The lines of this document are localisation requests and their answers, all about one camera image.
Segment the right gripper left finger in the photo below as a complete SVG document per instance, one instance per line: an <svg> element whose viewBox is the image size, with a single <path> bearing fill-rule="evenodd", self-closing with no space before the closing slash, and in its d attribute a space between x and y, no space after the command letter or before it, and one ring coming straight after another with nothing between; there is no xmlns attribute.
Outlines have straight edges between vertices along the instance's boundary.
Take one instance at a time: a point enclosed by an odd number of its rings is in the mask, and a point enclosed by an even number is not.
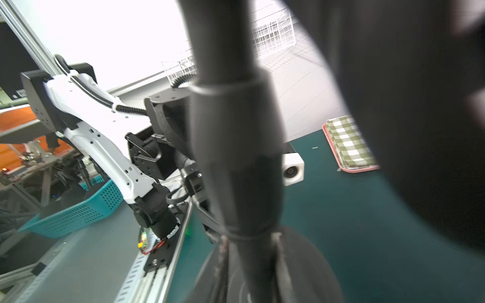
<svg viewBox="0 0 485 303"><path fill-rule="evenodd" d="M206 259L185 302L226 302L229 274L229 240L222 236Z"/></svg>

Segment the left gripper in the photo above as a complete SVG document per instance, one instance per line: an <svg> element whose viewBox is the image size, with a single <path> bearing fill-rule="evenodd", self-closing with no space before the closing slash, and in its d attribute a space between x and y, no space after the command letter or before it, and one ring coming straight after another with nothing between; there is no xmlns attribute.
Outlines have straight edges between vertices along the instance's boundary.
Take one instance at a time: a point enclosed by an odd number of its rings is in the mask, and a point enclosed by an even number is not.
<svg viewBox="0 0 485 303"><path fill-rule="evenodd" d="M189 88L170 88L144 100L150 126L138 133L128 133L130 159L149 182L147 196L162 199L160 180L179 170L183 186L194 199L199 212L208 212L208 198L199 170L191 151L188 135Z"/></svg>

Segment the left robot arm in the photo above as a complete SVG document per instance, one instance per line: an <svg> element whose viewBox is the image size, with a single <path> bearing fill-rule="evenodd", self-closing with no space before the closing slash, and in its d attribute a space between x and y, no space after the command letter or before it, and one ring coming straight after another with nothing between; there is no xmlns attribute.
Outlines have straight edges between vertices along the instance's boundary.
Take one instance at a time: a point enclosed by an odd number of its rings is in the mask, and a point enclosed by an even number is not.
<svg viewBox="0 0 485 303"><path fill-rule="evenodd" d="M131 107L104 91L87 63L55 57L61 72L23 72L21 83L38 120L88 155L120 190L138 223L163 239L178 219L161 181L193 163L187 134L192 74Z"/></svg>

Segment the black round stand base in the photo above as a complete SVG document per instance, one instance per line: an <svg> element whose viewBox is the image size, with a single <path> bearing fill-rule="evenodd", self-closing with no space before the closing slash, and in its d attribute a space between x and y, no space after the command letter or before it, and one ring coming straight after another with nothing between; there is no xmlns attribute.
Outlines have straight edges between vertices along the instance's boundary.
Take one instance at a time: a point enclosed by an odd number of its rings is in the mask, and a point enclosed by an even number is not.
<svg viewBox="0 0 485 303"><path fill-rule="evenodd" d="M296 247L298 260L294 284L298 302L344 302L341 285L320 250L306 237L288 226L280 226L276 232L289 232L291 242ZM226 302L255 301L245 279L237 248L230 242L228 283ZM279 302L275 263L272 281L267 288L271 291L267 302Z"/></svg>

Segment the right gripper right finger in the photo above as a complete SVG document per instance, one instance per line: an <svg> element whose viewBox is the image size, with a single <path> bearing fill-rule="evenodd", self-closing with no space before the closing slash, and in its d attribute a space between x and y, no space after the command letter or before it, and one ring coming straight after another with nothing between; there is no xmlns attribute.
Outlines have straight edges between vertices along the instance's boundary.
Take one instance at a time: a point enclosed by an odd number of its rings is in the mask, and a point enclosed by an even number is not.
<svg viewBox="0 0 485 303"><path fill-rule="evenodd" d="M298 302L296 294L296 263L298 260L296 247L291 242L289 232L272 234L275 248L275 278L279 294L279 302Z"/></svg>

